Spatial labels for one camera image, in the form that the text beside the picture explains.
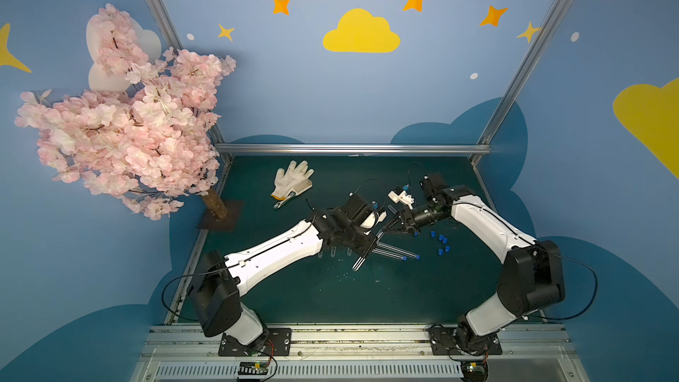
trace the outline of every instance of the yellow cloud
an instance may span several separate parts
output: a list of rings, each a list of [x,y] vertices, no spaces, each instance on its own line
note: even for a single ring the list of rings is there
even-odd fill
[[[323,47],[331,52],[386,53],[400,44],[401,38],[390,30],[386,19],[358,8],[345,13],[337,29],[323,37]]]
[[[662,88],[630,86],[615,98],[613,112],[679,178],[679,79]]]

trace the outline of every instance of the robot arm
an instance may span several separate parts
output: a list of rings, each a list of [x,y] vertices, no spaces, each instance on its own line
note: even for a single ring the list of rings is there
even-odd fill
[[[497,291],[483,304],[458,319],[457,347],[470,354],[482,353],[497,339],[497,331],[548,305],[563,301],[564,277],[559,248],[533,236],[498,216],[465,186],[449,187],[440,174],[420,182],[426,206],[402,209],[386,225],[385,232],[412,233],[445,218],[467,226],[503,264]]]
[[[344,246],[360,260],[375,250],[378,239],[372,229],[386,216],[376,202],[350,195],[332,210],[314,209],[311,216],[288,231],[247,250],[223,256],[205,254],[198,263],[187,295],[191,298],[205,336],[221,333],[259,351],[266,340],[266,327],[240,298],[276,271],[322,248]]]

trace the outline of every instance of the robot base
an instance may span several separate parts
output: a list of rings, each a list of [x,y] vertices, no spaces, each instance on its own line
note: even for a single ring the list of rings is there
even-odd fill
[[[291,333],[292,329],[290,328],[264,328],[262,334],[247,346],[239,343],[233,336],[223,334],[221,343],[219,343],[219,356],[249,357],[253,352],[261,352],[263,356],[288,356],[290,355]],[[268,341],[274,344],[273,352]]]
[[[472,333],[470,342],[460,342],[461,335],[458,331],[466,332],[465,328],[433,327],[429,328],[431,352],[434,355],[502,355],[503,349],[497,341],[497,334],[476,336]]]

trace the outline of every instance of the black mounting plate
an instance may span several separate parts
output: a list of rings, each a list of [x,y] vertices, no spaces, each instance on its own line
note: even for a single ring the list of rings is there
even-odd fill
[[[223,220],[217,220],[214,214],[209,209],[205,210],[203,217],[200,219],[198,228],[207,230],[216,230],[224,232],[233,232],[236,227],[236,222],[238,222],[238,217],[240,217],[240,212],[243,210],[243,201],[236,201],[233,199],[225,199],[224,205],[229,213]]]
[[[266,340],[271,341],[274,344],[274,357],[287,357],[290,355],[291,334],[291,328],[269,328],[269,336],[267,336]],[[225,333],[222,334],[221,343],[219,343],[220,357],[249,357],[250,355],[252,355],[252,350],[248,347],[244,347],[233,336],[226,335]],[[267,357],[269,355],[271,355],[271,347],[268,345],[268,342],[265,342],[261,357]]]
[[[459,349],[455,348],[457,344],[453,337],[453,330],[455,328],[429,328],[429,342],[431,344],[431,352],[433,355],[459,355],[461,357],[469,357],[469,355],[461,352]],[[491,344],[488,348],[488,355],[502,355],[503,348],[500,343]]]

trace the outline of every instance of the tree base plate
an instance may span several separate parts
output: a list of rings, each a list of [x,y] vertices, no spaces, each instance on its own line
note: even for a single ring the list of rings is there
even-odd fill
[[[236,227],[236,222],[238,222],[238,217],[240,217],[240,212],[243,210],[243,204],[243,201],[226,199],[224,201],[224,205],[226,206],[226,209],[229,210],[229,212],[222,220],[217,220],[212,212],[209,209],[206,209],[205,214],[203,214],[203,218],[200,219],[198,228],[233,232],[233,229]]]

